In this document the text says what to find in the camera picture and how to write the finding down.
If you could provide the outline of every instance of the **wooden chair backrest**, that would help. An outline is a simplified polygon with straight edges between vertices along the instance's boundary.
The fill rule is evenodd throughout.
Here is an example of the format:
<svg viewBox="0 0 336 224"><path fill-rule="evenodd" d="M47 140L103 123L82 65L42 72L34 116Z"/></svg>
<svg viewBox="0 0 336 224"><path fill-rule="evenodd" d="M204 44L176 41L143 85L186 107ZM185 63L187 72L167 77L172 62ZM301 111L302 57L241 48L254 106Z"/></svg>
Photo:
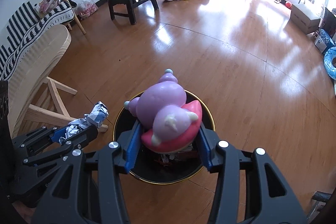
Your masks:
<svg viewBox="0 0 336 224"><path fill-rule="evenodd" d="M71 42L64 25L55 25L37 39L8 80L8 125L11 137L16 137L29 104L61 59Z"/></svg>

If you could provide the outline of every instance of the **black trash can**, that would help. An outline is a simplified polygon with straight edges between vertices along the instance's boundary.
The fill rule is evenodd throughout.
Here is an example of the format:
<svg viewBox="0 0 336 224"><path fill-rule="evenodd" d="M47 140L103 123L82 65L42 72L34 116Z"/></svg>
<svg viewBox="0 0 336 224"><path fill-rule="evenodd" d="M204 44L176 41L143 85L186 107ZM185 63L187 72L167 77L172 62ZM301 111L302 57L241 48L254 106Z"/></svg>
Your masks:
<svg viewBox="0 0 336 224"><path fill-rule="evenodd" d="M187 103L193 100L199 100L202 105L202 122L205 128L215 130L215 123L207 106L194 94L185 90L187 93ZM113 128L113 140L117 140L124 131L131 130L136 118L122 108L119 112ZM200 158L188 159L173 166L162 166L152 160L152 152L144 145L141 145L134 168L130 174L136 179L151 184L168 185L184 181L195 175L202 168Z"/></svg>

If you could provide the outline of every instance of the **cardboard box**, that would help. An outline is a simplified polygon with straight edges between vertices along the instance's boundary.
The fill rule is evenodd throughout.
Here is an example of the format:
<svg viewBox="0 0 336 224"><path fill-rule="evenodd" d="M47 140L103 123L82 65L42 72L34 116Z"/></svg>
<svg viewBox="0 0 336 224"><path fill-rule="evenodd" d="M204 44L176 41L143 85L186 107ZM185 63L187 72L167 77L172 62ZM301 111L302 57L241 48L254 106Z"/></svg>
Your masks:
<svg viewBox="0 0 336 224"><path fill-rule="evenodd" d="M290 19L305 34L317 31L321 21L321 18L312 12L305 4L293 4Z"/></svg>
<svg viewBox="0 0 336 224"><path fill-rule="evenodd" d="M327 34L327 32L323 29L319 30L319 34L315 40L315 46L322 52L323 55L329 50L331 47L335 47L335 44L331 37Z"/></svg>

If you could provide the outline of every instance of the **gold rim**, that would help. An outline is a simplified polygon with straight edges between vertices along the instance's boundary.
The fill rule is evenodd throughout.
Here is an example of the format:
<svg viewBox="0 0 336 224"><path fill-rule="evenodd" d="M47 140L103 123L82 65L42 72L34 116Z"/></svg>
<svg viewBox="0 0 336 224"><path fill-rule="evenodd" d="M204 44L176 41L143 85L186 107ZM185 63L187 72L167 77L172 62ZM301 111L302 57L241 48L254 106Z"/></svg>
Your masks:
<svg viewBox="0 0 336 224"><path fill-rule="evenodd" d="M185 91L186 93L188 93L189 95L192 95L193 97L195 97L197 100L199 100L199 102L201 103L201 105L206 109L206 111L208 112L208 115L209 115L209 117L210 117L211 125L212 125L212 127L213 127L212 130L215 131L215 122L214 122L213 117L212 117L212 115L211 115L211 112L210 112L209 108L206 106L206 104L203 103L203 101L202 101L200 98L198 98L194 93L191 93L191 92L188 91L188 90L184 90L184 91ZM143 92L144 92L144 91L139 92L137 95L133 96L133 97L131 98L131 100L134 99L135 97L138 97L138 96L139 96L140 94L142 94ZM118 115L117 115L117 118L115 119L115 123L114 123L114 126L113 126L113 141L115 141L116 124L117 124L117 121L118 121L118 119L119 119L119 117L120 117L120 115L121 115L121 112L122 112L123 110L124 110L124 107L120 110L120 112L119 112ZM168 183L157 183L157 182L152 182L152 181L144 180L144 179L140 178L139 176L137 176L137 175L136 175L135 173L133 173L132 171L130 171L129 173L130 173L132 176L134 176L137 180L141 180L141 181L146 182L146 183L149 183L149 184L155 184L155 185L171 185L171 184L179 183L179 182L182 182L182 181L185 181L185 180L187 180L187 179L192 178L194 175L196 175L198 172L200 172L202 168L203 168L203 166L202 166L196 173L190 175L190 176L187 177L187 178L180 179L180 180L177 180L177 181L174 181L174 182L168 182Z"/></svg>

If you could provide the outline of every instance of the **red ball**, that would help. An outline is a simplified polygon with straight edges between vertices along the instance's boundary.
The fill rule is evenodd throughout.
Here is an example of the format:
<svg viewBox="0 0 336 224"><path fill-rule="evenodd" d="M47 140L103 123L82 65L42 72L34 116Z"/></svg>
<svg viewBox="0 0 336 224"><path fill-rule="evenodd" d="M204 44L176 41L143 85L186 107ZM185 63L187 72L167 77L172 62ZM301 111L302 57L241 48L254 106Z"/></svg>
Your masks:
<svg viewBox="0 0 336 224"><path fill-rule="evenodd" d="M286 7L287 7L288 9L292 9L292 3L289 2L289 1L287 1L287 2L286 2Z"/></svg>

